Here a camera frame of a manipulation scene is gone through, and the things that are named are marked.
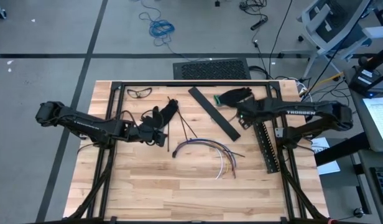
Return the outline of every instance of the blue cable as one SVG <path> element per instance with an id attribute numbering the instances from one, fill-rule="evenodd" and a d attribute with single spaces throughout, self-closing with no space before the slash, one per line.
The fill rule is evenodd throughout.
<path id="1" fill-rule="evenodd" d="M 161 11 L 159 9 L 157 9 L 155 7 L 151 7 L 151 6 L 146 6 L 143 3 L 143 0 L 131 0 L 131 1 L 133 1 L 133 2 L 140 1 L 144 8 L 153 9 L 159 13 L 159 16 L 155 19 L 152 19 L 148 12 L 141 12 L 139 14 L 140 20 L 150 22 L 149 34 L 150 34 L 150 36 L 152 36 L 154 38 L 154 41 L 153 41 L 154 46 L 160 47 L 160 46 L 166 45 L 168 47 L 169 51 L 171 51 L 173 54 L 180 55 L 184 59 L 188 60 L 189 62 L 196 62 L 196 61 L 201 60 L 201 59 L 207 60 L 206 58 L 198 58 L 196 60 L 190 60 L 189 58 L 187 58 L 183 54 L 175 53 L 171 49 L 171 47 L 169 46 L 169 43 L 171 43 L 171 41 L 172 41 L 171 34 L 173 32 L 175 32 L 175 26 L 173 26 L 173 24 L 171 24 L 169 21 L 167 21 L 165 19 L 161 19 Z"/>

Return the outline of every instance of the wooden tabletop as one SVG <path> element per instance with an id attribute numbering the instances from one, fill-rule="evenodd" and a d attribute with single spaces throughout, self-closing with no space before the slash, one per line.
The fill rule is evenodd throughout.
<path id="1" fill-rule="evenodd" d="M 279 82 L 283 100 L 300 100 L 294 81 Z M 110 86 L 111 81 L 96 82 L 89 114 L 105 117 Z M 147 87 L 132 86 L 130 89 L 142 90 Z M 234 88 L 240 87 L 198 87 L 212 104 L 213 95 Z M 264 87 L 250 88 L 256 98 L 266 97 Z M 118 142 L 105 219 L 117 216 L 118 220 L 279 221 L 279 217 L 287 217 L 281 174 L 267 173 L 254 130 L 243 130 L 237 119 L 232 120 L 232 126 L 241 134 L 237 141 L 232 142 L 188 93 L 189 89 L 154 86 L 151 95 L 142 99 L 133 99 L 126 94 L 122 110 L 129 110 L 139 124 L 143 112 L 154 106 L 160 109 L 165 107 L 168 96 L 175 98 L 182 116 L 199 138 L 218 141 L 245 156 L 236 157 L 236 179 L 230 172 L 215 179 L 221 160 L 216 150 L 208 146 L 185 146 L 176 159 L 172 158 L 172 151 L 185 140 L 180 117 L 175 114 L 170 121 L 170 139 L 164 147 Z M 228 120 L 236 113 L 234 108 L 217 109 Z M 123 119 L 131 120 L 128 114 Z M 287 121 L 289 126 L 305 124 L 303 116 L 287 115 Z M 266 125 L 275 147 L 272 123 L 266 122 Z M 188 128 L 186 132 L 188 138 L 193 137 Z M 89 143 L 82 141 L 81 146 Z M 307 141 L 301 141 L 299 145 L 310 147 Z M 317 209 L 328 216 L 313 153 L 302 148 L 295 149 L 294 153 L 303 191 Z M 79 153 L 64 217 L 71 215 L 90 191 L 97 156 L 98 149 L 92 146 Z M 292 198 L 296 217 L 299 217 L 293 190 Z M 100 195 L 97 196 L 95 215 L 98 213 L 99 200 Z"/>

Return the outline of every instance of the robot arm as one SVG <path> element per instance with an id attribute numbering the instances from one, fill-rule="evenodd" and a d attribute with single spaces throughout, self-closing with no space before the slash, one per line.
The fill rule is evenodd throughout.
<path id="1" fill-rule="evenodd" d="M 277 128 L 276 136 L 282 144 L 295 148 L 301 138 L 316 137 L 323 131 L 333 129 L 347 131 L 353 127 L 352 111 L 337 101 L 316 103 L 286 102 L 276 98 L 255 100 L 253 97 L 237 104 L 237 117 L 240 125 L 247 129 L 254 123 L 274 119 L 283 114 L 312 115 L 320 119 L 299 127 Z"/>
<path id="2" fill-rule="evenodd" d="M 158 114 L 165 115 L 162 122 L 167 122 L 172 118 L 178 109 L 177 102 L 171 100 L 170 103 Z M 126 142 L 146 142 L 149 145 L 157 144 L 162 147 L 165 143 L 166 134 L 154 128 L 150 124 L 143 122 L 136 126 L 133 121 L 121 119 L 103 120 L 65 106 L 61 102 L 48 101 L 42 103 L 35 119 L 43 127 L 61 125 L 68 128 L 74 135 L 80 137 L 81 134 L 88 136 L 95 146 L 105 149 L 114 146 L 116 140 Z"/>

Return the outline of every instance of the white wire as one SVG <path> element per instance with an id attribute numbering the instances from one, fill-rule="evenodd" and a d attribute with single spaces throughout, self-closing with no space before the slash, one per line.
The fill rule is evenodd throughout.
<path id="1" fill-rule="evenodd" d="M 219 174 L 215 178 L 215 180 L 218 180 L 218 178 L 221 176 L 222 171 L 223 171 L 223 157 L 222 157 L 222 153 L 219 149 L 216 149 L 216 151 L 218 152 L 219 156 L 221 157 L 221 170 L 219 171 Z"/>
<path id="2" fill-rule="evenodd" d="M 299 82 L 299 79 L 297 79 L 297 78 L 294 78 L 294 77 L 283 78 L 283 80 L 289 80 L 289 79 L 292 79 L 292 80 L 297 81 L 297 86 L 300 86 L 300 85 L 301 85 L 303 91 L 308 90 L 308 88 L 306 88 L 306 86 L 305 86 L 303 83 Z M 309 96 L 309 98 L 310 98 L 310 101 L 313 103 L 313 98 L 311 97 L 311 94 L 310 94 L 310 93 L 309 93 L 308 96 Z"/>

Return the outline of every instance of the black glove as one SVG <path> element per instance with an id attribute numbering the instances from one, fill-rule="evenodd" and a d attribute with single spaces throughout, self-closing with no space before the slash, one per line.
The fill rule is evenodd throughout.
<path id="1" fill-rule="evenodd" d="M 214 95 L 214 100 L 216 105 L 227 105 L 230 107 L 236 107 L 237 103 L 241 100 L 252 95 L 252 91 L 250 88 L 240 88 L 235 90 L 229 90 L 222 95 Z"/>
<path id="2" fill-rule="evenodd" d="M 155 106 L 152 110 L 153 117 L 142 117 L 143 124 L 153 128 L 163 128 L 169 123 L 173 115 L 178 110 L 178 101 L 170 100 L 168 105 L 159 111 L 159 107 Z"/>

